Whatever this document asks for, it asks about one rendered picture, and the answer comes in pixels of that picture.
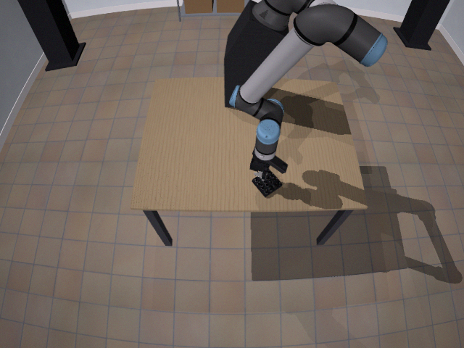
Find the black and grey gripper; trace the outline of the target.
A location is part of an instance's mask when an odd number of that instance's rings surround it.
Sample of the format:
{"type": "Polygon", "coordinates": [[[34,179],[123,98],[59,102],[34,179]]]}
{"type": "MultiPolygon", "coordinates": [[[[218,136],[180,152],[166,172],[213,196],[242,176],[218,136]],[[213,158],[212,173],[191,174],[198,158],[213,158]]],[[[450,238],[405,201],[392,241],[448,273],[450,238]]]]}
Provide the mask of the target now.
{"type": "Polygon", "coordinates": [[[254,150],[252,152],[253,154],[253,157],[252,157],[252,161],[250,163],[250,170],[253,170],[253,171],[256,171],[258,173],[254,173],[254,175],[256,175],[257,177],[260,177],[262,179],[262,181],[265,180],[265,175],[266,173],[268,174],[268,168],[269,168],[269,164],[266,163],[265,161],[268,161],[268,160],[261,160],[259,159],[255,153],[254,153],[254,150]]]}

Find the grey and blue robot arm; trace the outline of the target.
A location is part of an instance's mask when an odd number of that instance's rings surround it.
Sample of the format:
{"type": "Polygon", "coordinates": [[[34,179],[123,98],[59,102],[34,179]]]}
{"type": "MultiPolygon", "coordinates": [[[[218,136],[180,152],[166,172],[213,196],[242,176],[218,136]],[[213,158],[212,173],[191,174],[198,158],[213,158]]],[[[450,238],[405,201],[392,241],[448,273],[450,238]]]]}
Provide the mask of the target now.
{"type": "Polygon", "coordinates": [[[254,153],[282,174],[288,164],[276,156],[276,149],[284,108],[278,100],[263,96],[314,46],[331,42],[370,67],[379,61],[388,43],[383,33],[333,0],[262,0],[252,9],[258,21],[279,31],[286,29],[292,12],[297,14],[293,28],[247,82],[235,87],[229,101],[260,120],[254,153]]]}

